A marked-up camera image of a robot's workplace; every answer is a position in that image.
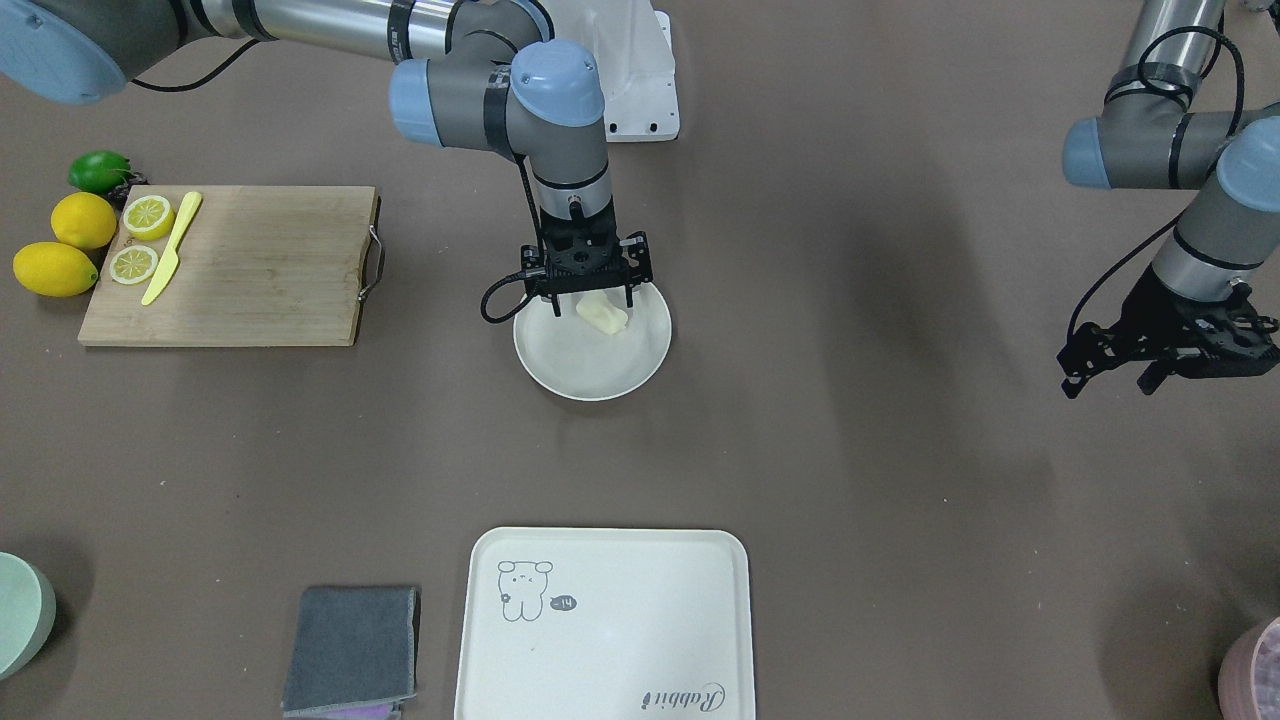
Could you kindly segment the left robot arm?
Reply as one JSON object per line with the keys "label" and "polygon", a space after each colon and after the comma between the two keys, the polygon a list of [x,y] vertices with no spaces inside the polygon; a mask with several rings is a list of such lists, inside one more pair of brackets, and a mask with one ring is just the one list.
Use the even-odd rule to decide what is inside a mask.
{"label": "left robot arm", "polygon": [[1062,173],[1079,187],[1190,190],[1153,233],[1160,250],[1110,327],[1071,319],[1062,392],[1128,363],[1138,386],[1263,375],[1277,320],[1251,304],[1251,277],[1277,247],[1277,105],[1243,108],[1244,64],[1221,1],[1147,1],[1098,117],[1070,128]]}

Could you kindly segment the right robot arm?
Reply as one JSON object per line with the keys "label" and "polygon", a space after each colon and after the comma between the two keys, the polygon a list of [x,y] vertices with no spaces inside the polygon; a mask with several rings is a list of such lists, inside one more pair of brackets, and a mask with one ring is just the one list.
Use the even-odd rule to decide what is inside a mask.
{"label": "right robot arm", "polygon": [[200,38],[294,41],[394,64],[408,140],[520,168],[536,242],[529,299],[652,282],[646,236],[618,236],[605,141],[639,82],[675,59],[648,1],[5,1],[3,73],[84,105]]}

